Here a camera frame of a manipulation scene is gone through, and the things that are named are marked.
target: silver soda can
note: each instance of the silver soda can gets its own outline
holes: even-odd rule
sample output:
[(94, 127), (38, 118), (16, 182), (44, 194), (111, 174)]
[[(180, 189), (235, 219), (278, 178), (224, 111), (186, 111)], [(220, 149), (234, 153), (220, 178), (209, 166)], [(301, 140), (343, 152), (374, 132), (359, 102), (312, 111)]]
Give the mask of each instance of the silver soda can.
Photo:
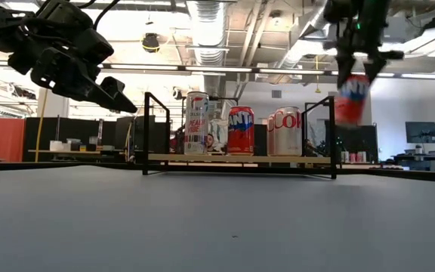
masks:
[(367, 152), (366, 151), (360, 151), (361, 155), (361, 162), (367, 162)]
[(266, 133), (266, 148), (268, 156), (274, 155), (275, 152), (275, 114), (271, 113), (268, 116), (267, 133)]
[(187, 93), (184, 154), (207, 154), (208, 106), (208, 94), (201, 91)]
[(274, 155), (301, 155), (301, 113), (297, 107), (282, 107), (275, 112)]

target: metal frame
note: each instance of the metal frame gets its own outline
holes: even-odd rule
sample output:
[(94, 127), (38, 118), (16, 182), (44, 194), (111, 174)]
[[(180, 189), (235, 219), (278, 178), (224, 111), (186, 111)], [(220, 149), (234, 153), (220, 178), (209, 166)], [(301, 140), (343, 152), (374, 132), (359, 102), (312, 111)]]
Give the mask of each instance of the metal frame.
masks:
[[(145, 103), (144, 103), (144, 123), (143, 123), (143, 165), (142, 174), (149, 175), (150, 171), (157, 172), (169, 172), (169, 171), (179, 171), (179, 172), (228, 172), (228, 173), (261, 173), (261, 174), (290, 174), (290, 175), (330, 175), (331, 179), (337, 178), (337, 161), (336, 161), (336, 150), (335, 142), (333, 141), (334, 150), (331, 152), (331, 157), (329, 160), (329, 168), (280, 168), (280, 167), (228, 167), (228, 166), (202, 166), (202, 165), (169, 165), (169, 160), (155, 160), (150, 158), (149, 152), (149, 139), (150, 139), (150, 128), (149, 128), (149, 116), (150, 116), (150, 98), (152, 98), (156, 103), (158, 103), (163, 109), (168, 113), (167, 108), (151, 93), (145, 93)], [(308, 111), (301, 114), (303, 119), (306, 114), (312, 110), (314, 107), (318, 107), (321, 104), (329, 103), (331, 108), (334, 108), (334, 98), (332, 96), (326, 97), (320, 102), (316, 103), (315, 106), (311, 107)], [(330, 111), (330, 122), (331, 129), (329, 130), (330, 138), (335, 139), (335, 111)], [(170, 141), (170, 118), (166, 118), (166, 137), (165, 137), (165, 154), (169, 154), (169, 141)], [(302, 123), (302, 131), (306, 128), (306, 124)], [(157, 161), (159, 163), (150, 163), (150, 160)]]
[(143, 167), (142, 174), (148, 175), (149, 171), (149, 139), (150, 139), (150, 98), (154, 100), (158, 105), (165, 110), (165, 153), (169, 154), (169, 141), (171, 140), (171, 111), (164, 106), (164, 104), (159, 101), (153, 94), (148, 91), (144, 95), (144, 105), (143, 105)]

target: table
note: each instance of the table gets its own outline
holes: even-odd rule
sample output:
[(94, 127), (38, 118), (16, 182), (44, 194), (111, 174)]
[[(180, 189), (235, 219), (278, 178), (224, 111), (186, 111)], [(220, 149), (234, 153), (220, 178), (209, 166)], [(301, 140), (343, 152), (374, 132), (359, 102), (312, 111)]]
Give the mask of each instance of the table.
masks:
[(0, 271), (435, 270), (435, 182), (0, 171)]

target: black robotic arm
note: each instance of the black robotic arm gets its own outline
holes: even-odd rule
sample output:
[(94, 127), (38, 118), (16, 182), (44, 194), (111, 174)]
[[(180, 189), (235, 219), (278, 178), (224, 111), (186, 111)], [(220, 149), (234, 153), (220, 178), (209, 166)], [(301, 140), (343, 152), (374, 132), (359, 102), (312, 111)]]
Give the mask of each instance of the black robotic arm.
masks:
[[(372, 82), (385, 67), (387, 60), (402, 60), (401, 51), (380, 52), (383, 29), (387, 27), (386, 17), (390, 0), (327, 0), (324, 18), (337, 24), (337, 41), (326, 44), (325, 48), (337, 48), (338, 80), (340, 88), (351, 74), (355, 57), (353, 53), (368, 55), (364, 63), (366, 75)], [(347, 26), (340, 36), (340, 22)]]
[(122, 93), (122, 82), (113, 77), (95, 82), (112, 46), (86, 13), (65, 0), (47, 0), (36, 13), (0, 6), (0, 51), (12, 53), (9, 66), (24, 75), (31, 70), (31, 80), (55, 94), (137, 111)]

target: coke can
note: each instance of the coke can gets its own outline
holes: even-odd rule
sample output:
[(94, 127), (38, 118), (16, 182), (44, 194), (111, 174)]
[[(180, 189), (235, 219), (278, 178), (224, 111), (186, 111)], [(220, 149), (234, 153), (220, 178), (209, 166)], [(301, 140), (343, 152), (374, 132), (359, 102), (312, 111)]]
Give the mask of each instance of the coke can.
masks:
[(255, 152), (255, 114), (250, 107), (232, 107), (227, 126), (227, 153), (253, 155)]
[(335, 97), (335, 122), (337, 125), (356, 127), (362, 120), (363, 108), (369, 96), (370, 81), (367, 76), (351, 75)]
[(274, 156), (301, 155), (301, 113), (297, 107), (282, 107), (275, 112)]
[(266, 148), (267, 155), (272, 156), (275, 151), (275, 113), (268, 116), (267, 133), (266, 133)]
[(187, 93), (184, 154), (207, 154), (208, 106), (208, 94), (201, 91)]

